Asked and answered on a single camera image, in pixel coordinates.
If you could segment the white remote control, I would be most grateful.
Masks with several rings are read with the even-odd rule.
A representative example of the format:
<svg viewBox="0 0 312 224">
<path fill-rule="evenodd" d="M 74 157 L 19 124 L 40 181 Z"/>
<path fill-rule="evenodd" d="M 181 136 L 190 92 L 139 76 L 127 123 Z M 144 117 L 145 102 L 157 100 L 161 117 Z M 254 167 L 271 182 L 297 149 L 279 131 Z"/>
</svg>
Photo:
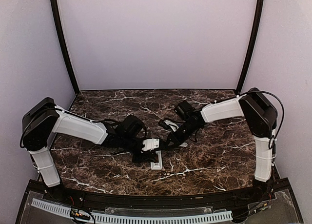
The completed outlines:
<svg viewBox="0 0 312 224">
<path fill-rule="evenodd" d="M 156 154 L 157 154 L 156 162 L 150 162 L 150 168 L 152 171 L 160 171 L 163 169 L 161 151 L 156 151 Z"/>
</svg>

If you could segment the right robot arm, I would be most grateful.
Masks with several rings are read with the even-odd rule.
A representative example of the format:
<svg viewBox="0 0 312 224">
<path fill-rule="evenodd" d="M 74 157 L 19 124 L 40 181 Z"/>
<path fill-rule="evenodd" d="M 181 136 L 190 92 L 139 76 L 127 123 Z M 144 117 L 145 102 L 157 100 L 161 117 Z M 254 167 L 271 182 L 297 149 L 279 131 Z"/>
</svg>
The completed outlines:
<svg viewBox="0 0 312 224">
<path fill-rule="evenodd" d="M 239 118 L 246 123 L 255 143 L 254 178 L 266 183 L 272 176 L 276 141 L 283 123 L 283 120 L 278 119 L 278 110 L 267 96 L 281 101 L 276 95 L 258 88 L 225 100 L 211 102 L 201 108 L 195 108 L 190 102 L 183 100 L 174 108 L 182 122 L 178 124 L 178 129 L 171 131 L 167 139 L 160 144 L 160 149 L 180 146 L 208 124 Z"/>
</svg>

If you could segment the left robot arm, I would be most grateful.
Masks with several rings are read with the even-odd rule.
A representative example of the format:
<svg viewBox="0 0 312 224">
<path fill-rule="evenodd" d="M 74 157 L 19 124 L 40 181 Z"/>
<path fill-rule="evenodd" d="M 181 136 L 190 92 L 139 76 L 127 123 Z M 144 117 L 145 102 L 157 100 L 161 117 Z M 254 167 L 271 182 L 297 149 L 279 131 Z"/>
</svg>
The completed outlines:
<svg viewBox="0 0 312 224">
<path fill-rule="evenodd" d="M 92 120 L 72 113 L 47 97 L 22 117 L 22 135 L 19 146 L 30 154 L 36 169 L 50 195 L 63 203 L 69 192 L 63 188 L 52 158 L 48 139 L 51 134 L 67 135 L 101 145 L 120 148 L 132 154 L 133 163 L 161 162 L 160 140 L 148 138 L 145 124 L 136 116 L 128 115 L 122 121 Z"/>
</svg>

